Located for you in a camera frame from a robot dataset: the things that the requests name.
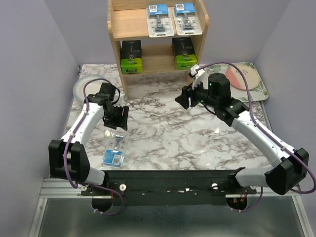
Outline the blue razor blister pack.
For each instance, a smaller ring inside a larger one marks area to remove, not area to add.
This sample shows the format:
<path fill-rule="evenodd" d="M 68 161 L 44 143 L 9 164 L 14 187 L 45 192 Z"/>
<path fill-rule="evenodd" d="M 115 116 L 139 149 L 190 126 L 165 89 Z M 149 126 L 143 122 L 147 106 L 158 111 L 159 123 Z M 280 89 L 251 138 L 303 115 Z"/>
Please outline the blue razor blister pack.
<path fill-rule="evenodd" d="M 128 132 L 114 132 L 107 136 L 102 165 L 115 168 L 121 167 L 127 150 L 128 141 Z"/>
<path fill-rule="evenodd" d="M 192 2 L 176 3 L 173 8 L 176 32 L 179 36 L 201 35 L 202 29 Z"/>
<path fill-rule="evenodd" d="M 146 14 L 150 38 L 174 36 L 172 20 L 166 4 L 149 5 L 146 9 Z"/>

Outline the black green razor box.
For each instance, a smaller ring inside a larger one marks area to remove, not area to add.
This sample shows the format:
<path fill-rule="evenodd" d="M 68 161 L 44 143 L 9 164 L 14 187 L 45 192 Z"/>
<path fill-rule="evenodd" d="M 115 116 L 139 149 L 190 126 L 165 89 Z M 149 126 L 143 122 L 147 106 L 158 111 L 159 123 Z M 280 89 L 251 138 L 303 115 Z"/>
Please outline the black green razor box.
<path fill-rule="evenodd" d="M 140 40 L 122 41 L 120 66 L 123 74 L 143 72 L 142 47 Z"/>
<path fill-rule="evenodd" d="M 195 49 L 190 37 L 172 38 L 171 47 L 177 70 L 190 69 L 197 64 Z"/>

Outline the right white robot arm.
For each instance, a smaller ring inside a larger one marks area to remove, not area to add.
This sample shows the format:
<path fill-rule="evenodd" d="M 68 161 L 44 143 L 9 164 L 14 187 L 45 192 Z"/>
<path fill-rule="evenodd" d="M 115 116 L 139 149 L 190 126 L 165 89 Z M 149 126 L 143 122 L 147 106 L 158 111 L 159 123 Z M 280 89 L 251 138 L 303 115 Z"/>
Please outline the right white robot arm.
<path fill-rule="evenodd" d="M 184 109 L 201 103 L 213 108 L 215 116 L 244 135 L 269 161 L 265 168 L 240 168 L 227 181 L 228 190 L 234 194 L 245 187 L 269 187 L 284 195 L 307 175 L 308 152 L 286 144 L 251 116 L 249 107 L 231 96 L 231 86 L 224 74 L 208 77 L 208 88 L 200 82 L 184 86 L 175 98 Z"/>

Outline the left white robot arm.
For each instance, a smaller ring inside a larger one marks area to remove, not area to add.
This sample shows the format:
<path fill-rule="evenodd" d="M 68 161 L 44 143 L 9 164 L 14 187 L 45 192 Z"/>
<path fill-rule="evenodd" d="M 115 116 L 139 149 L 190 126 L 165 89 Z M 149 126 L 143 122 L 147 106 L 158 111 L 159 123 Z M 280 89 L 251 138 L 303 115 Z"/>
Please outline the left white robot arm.
<path fill-rule="evenodd" d="M 127 130 L 129 107 L 123 106 L 120 90 L 102 79 L 96 94 L 84 94 L 82 111 L 70 130 L 48 146 L 50 176 L 68 180 L 73 188 L 90 184 L 93 190 L 104 195 L 109 191 L 109 179 L 104 171 L 91 167 L 85 145 L 102 120 L 107 128 Z"/>

